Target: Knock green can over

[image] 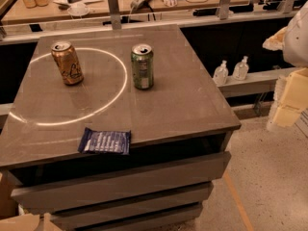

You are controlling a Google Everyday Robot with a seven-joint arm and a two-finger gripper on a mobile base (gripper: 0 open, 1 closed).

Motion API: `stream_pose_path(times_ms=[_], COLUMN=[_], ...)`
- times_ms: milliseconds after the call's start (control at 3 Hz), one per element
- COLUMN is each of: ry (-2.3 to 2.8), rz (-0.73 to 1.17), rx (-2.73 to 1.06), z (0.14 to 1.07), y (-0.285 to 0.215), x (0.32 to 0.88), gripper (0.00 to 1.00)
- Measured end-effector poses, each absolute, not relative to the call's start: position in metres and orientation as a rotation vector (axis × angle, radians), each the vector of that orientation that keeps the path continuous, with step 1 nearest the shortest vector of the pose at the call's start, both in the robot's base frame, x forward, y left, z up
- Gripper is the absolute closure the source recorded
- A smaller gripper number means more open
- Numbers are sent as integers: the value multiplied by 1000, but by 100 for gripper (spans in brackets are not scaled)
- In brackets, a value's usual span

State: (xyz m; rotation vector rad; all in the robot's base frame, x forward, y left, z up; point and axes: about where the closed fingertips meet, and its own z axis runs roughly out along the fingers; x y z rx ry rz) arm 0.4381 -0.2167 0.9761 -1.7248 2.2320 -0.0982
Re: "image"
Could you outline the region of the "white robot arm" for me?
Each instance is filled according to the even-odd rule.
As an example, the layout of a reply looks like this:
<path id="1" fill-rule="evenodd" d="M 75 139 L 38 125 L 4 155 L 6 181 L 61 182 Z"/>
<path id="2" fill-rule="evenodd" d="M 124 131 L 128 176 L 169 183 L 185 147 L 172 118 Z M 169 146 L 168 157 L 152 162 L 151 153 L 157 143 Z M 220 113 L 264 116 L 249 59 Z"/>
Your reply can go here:
<path id="1" fill-rule="evenodd" d="M 289 24 L 267 38 L 263 47 L 281 50 L 285 62 L 295 67 L 308 66 L 308 2 L 296 13 Z"/>

